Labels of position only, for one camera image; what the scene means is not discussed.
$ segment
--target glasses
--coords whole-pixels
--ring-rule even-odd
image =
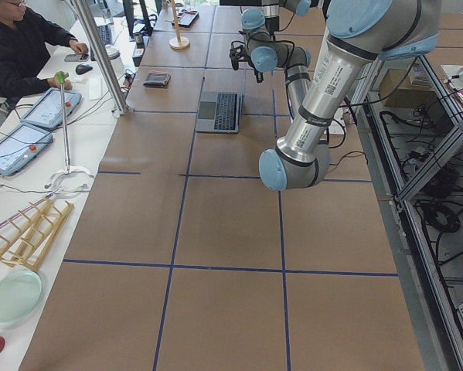
[[[16,7],[22,6],[27,3],[27,0],[20,0],[19,2],[11,2],[8,0],[2,0],[2,1],[7,2],[8,4],[14,5]]]

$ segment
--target phone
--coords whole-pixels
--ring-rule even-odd
[[[83,62],[84,60],[88,59],[88,54],[68,54],[64,57],[65,62]]]

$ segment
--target light green plate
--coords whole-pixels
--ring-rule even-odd
[[[22,270],[0,281],[0,323],[17,322],[30,313],[40,299],[43,284],[37,273]]]

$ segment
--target black sweater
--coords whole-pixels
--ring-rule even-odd
[[[49,89],[47,79],[37,78],[51,55],[45,43],[70,46],[75,37],[27,8],[17,30],[0,23],[0,92],[22,97]]]

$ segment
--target computer mouse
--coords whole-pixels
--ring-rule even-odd
[[[77,66],[77,68],[75,68],[75,72],[77,73],[77,75],[83,75],[84,73],[89,72],[92,69],[93,67],[91,64],[81,63]]]

